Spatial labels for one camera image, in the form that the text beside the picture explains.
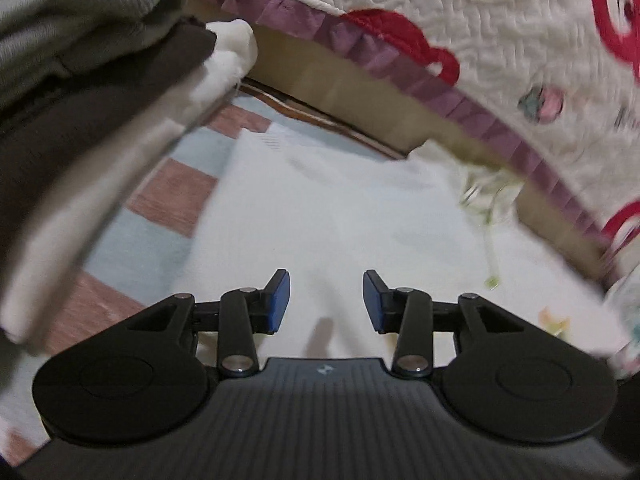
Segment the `black circular pad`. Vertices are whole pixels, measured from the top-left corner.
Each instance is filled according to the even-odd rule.
[[[51,433],[121,446],[180,426],[204,402],[204,366],[161,333],[101,336],[53,357],[34,378],[33,399]]]
[[[537,331],[480,340],[450,362],[443,390],[472,425],[528,444],[583,436],[616,402],[616,382],[604,365]]]

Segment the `white fluffy fabric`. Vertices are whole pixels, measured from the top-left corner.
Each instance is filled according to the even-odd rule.
[[[420,288],[437,301],[475,291],[535,324],[548,307],[570,317],[568,340],[587,351],[613,352],[628,342],[598,291],[509,214],[491,229],[500,285],[485,287],[483,228],[459,206],[466,170],[442,150],[376,162],[292,138],[242,133],[175,287],[212,301],[234,288],[264,286],[277,268],[289,270],[289,307],[280,331],[258,340],[261,361],[389,361],[393,341],[374,332],[362,301],[367,269],[392,288]],[[208,346],[202,356],[215,344]],[[437,365],[454,356],[450,336],[436,338],[435,356]]]
[[[105,217],[167,147],[249,72],[257,49],[241,20],[209,23],[217,34],[203,66],[84,155],[51,187],[14,247],[0,303],[0,328],[14,342],[43,330],[52,301]]]

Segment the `small logo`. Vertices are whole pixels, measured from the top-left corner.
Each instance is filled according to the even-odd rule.
[[[549,124],[555,121],[564,105],[564,93],[555,86],[534,86],[518,101],[518,108],[532,123]]]
[[[334,367],[331,365],[322,365],[318,367],[318,373],[324,375],[325,377],[331,374],[334,371]]]

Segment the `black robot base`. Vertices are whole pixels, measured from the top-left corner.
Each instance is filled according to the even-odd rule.
[[[477,294],[438,303],[363,276],[377,358],[270,358],[290,279],[220,301],[175,294],[48,361],[33,398],[52,440],[26,480],[621,479],[598,439],[616,403],[605,365]],[[215,367],[195,357],[218,332]],[[457,357],[433,367],[433,332]]]

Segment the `ribbed black surface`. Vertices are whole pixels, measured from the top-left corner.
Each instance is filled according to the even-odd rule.
[[[53,441],[20,472],[28,480],[595,480],[628,473],[593,439],[543,448],[494,442],[453,419],[428,384],[395,379],[382,366],[271,359],[258,376],[224,381],[196,419],[167,436],[110,450]]]

